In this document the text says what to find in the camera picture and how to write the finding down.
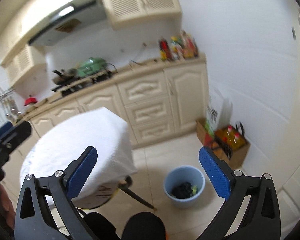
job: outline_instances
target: cardboard box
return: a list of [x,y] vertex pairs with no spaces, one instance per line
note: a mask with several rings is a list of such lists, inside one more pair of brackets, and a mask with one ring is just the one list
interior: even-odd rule
[[197,122],[197,137],[201,141],[202,145],[209,146],[214,154],[220,159],[225,161],[231,169],[235,170],[242,166],[243,161],[249,151],[250,143],[246,140],[246,144],[240,147],[238,150],[233,151],[229,145],[224,143],[221,138],[221,131],[216,131],[215,141],[220,147],[213,145],[214,139],[205,130],[205,118],[196,120]]

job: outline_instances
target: ceiling light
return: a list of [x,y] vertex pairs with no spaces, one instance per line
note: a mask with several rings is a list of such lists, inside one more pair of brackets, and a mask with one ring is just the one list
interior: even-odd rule
[[73,6],[68,6],[66,8],[64,8],[63,10],[61,10],[58,15],[61,17],[61,16],[64,16],[70,12],[74,11],[74,7]]

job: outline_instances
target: kitchen counter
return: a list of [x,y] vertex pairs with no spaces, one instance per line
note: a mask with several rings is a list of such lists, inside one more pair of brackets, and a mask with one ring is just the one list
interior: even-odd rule
[[126,65],[124,67],[118,68],[118,73],[115,72],[111,79],[91,85],[87,88],[74,92],[66,97],[62,97],[60,92],[56,92],[55,95],[48,98],[48,100],[45,100],[45,103],[42,103],[42,101],[39,102],[38,104],[40,104],[41,106],[25,114],[23,116],[23,120],[28,121],[31,118],[47,110],[50,110],[58,105],[64,104],[68,101],[74,100],[75,98],[79,98],[81,96],[110,87],[115,84],[126,82],[144,75],[156,73],[165,68],[175,67],[184,64],[195,64],[199,62],[206,63],[206,56],[204,53],[201,53],[198,58],[188,59],[186,61],[162,62],[160,59],[157,59],[157,61],[151,59],[141,62],[141,65]]

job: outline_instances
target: tile floor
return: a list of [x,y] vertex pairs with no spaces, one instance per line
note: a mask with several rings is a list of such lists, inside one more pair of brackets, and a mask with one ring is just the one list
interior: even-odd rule
[[[202,144],[196,134],[192,133],[133,151],[138,173],[132,175],[133,185],[130,189],[158,209],[155,215],[165,224],[170,236],[169,240],[196,240],[224,202],[224,199],[216,194],[198,161],[201,147]],[[177,209],[170,203],[162,187],[167,173],[180,165],[197,167],[206,177],[206,186],[199,200],[193,207],[184,210]],[[239,226],[248,201],[248,198],[245,199],[228,234],[234,232]],[[152,212],[122,191],[119,191],[107,204],[93,211],[101,213],[112,222],[119,236],[131,216],[142,211]]]

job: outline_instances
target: bucket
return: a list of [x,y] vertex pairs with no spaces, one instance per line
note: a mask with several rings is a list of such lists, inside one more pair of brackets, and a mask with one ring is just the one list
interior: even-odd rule
[[[194,196],[186,199],[178,199],[171,196],[170,194],[172,192],[172,189],[174,187],[178,187],[184,182],[190,182],[192,186],[196,185],[197,193]],[[174,206],[184,209],[189,208],[195,204],[195,202],[201,195],[205,185],[206,181],[204,175],[199,169],[193,166],[183,165],[173,169],[168,173],[163,183],[163,190],[165,194],[171,199]]]

